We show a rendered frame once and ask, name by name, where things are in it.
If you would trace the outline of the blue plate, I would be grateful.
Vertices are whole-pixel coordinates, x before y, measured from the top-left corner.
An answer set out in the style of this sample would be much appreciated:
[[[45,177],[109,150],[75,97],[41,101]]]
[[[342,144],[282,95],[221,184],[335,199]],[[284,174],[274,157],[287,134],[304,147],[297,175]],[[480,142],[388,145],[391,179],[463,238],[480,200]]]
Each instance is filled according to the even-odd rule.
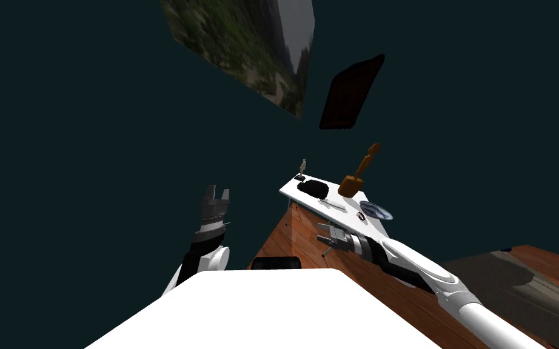
[[[373,202],[360,201],[359,205],[363,215],[367,217],[384,221],[390,221],[393,219],[393,216],[387,210]]]

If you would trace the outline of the silver knife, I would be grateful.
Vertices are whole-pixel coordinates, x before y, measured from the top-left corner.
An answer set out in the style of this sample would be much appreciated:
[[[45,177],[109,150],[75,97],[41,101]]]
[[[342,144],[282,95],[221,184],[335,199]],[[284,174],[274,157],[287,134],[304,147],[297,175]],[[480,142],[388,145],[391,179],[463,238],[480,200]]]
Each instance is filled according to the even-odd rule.
[[[327,208],[334,208],[336,210],[342,211],[343,213],[347,213],[346,206],[338,202],[331,201],[328,199],[319,199],[318,202]]]

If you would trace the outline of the landscape wall picture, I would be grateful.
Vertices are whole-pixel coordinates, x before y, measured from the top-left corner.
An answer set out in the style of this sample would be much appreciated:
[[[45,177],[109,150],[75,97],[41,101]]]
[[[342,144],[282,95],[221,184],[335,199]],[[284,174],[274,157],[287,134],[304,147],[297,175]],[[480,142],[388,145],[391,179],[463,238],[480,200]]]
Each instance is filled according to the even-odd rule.
[[[312,0],[159,0],[176,42],[301,118]]]

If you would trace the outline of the brown wooden statue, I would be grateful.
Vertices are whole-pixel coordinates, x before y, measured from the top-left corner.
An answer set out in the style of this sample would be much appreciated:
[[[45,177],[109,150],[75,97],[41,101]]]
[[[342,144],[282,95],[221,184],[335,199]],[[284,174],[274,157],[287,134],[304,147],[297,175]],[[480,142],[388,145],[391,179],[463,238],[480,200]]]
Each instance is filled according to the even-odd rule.
[[[363,186],[363,180],[360,178],[363,171],[370,165],[373,156],[380,151],[380,144],[376,143],[368,149],[367,155],[361,160],[358,170],[353,176],[346,176],[338,187],[338,194],[344,198],[353,198]]]

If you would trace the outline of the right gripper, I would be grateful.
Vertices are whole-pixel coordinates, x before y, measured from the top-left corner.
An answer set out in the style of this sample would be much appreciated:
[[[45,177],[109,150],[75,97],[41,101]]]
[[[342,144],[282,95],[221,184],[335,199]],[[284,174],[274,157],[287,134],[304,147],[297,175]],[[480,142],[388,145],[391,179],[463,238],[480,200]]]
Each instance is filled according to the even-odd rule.
[[[329,238],[321,235],[316,236],[317,241],[324,243],[329,247],[324,253],[322,253],[323,257],[326,257],[326,255],[333,249],[350,251],[356,254],[360,253],[360,240],[357,236],[329,224],[319,223],[318,227],[329,232]]]

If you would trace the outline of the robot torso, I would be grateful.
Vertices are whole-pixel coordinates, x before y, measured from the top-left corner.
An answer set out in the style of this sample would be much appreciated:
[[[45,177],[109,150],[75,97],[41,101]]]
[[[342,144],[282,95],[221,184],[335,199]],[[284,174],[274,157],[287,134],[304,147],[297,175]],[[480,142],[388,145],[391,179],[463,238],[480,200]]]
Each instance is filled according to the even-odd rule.
[[[86,349],[441,349],[332,268],[204,271]]]

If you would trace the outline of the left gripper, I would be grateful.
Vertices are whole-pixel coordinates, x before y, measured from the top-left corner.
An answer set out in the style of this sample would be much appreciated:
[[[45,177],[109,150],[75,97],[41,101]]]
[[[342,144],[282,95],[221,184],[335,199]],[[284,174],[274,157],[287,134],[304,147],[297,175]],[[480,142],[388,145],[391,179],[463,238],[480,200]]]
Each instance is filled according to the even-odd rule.
[[[224,189],[221,198],[215,199],[216,185],[208,185],[201,203],[201,225],[221,225],[229,205],[229,189]]]

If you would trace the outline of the black rounded object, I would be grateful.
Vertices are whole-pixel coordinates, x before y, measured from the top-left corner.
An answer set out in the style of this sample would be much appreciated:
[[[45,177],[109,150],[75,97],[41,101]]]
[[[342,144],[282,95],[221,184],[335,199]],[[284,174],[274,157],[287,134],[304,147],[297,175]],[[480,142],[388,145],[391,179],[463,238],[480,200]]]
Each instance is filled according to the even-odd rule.
[[[324,200],[329,194],[329,186],[325,182],[308,179],[306,181],[300,182],[297,185],[297,189],[313,198],[319,200]]]

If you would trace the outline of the black wall panel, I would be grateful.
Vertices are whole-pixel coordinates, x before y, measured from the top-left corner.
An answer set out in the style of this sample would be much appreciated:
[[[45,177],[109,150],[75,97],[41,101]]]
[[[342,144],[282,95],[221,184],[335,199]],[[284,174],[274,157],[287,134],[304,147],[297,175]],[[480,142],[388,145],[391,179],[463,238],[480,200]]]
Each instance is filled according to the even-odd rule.
[[[357,62],[332,79],[321,115],[320,129],[350,129],[356,124],[384,60],[384,54],[376,55]]]

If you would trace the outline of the white table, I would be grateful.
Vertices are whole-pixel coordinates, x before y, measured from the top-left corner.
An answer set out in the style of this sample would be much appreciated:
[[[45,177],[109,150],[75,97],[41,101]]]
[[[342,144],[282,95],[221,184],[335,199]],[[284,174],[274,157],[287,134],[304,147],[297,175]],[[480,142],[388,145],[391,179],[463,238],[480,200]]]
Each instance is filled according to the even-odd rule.
[[[344,230],[369,236],[376,241],[388,236],[380,221],[370,217],[366,217],[365,221],[357,218],[356,213],[361,211],[359,202],[367,200],[366,195],[362,191],[359,191],[353,198],[344,198],[337,193],[338,184],[324,180],[321,180],[321,182],[325,182],[329,186],[327,199],[345,205],[347,213],[334,208],[327,208],[319,203],[319,199],[299,191],[297,189],[299,181],[296,179],[290,179],[286,182],[279,192]]]

